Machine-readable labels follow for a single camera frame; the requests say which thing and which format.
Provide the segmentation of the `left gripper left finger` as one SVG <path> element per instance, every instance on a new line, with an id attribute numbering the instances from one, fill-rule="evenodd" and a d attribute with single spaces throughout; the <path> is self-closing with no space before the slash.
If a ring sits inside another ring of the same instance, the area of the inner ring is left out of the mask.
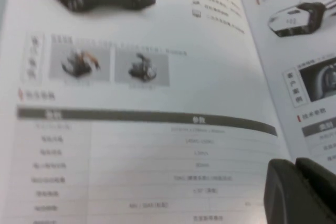
<path id="1" fill-rule="evenodd" d="M 324 220 L 310 193 L 295 162 L 286 159 L 269 161 L 264 191 L 267 223 L 318 223 Z"/>

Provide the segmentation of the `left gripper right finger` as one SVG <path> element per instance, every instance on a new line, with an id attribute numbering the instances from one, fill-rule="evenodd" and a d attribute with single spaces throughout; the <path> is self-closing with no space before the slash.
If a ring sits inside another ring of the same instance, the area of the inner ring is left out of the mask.
<path id="1" fill-rule="evenodd" d="M 323 214 L 324 220 L 318 223 L 335 223 L 335 174 L 306 157 L 297 158 L 295 166 L 308 183 L 311 198 Z"/>

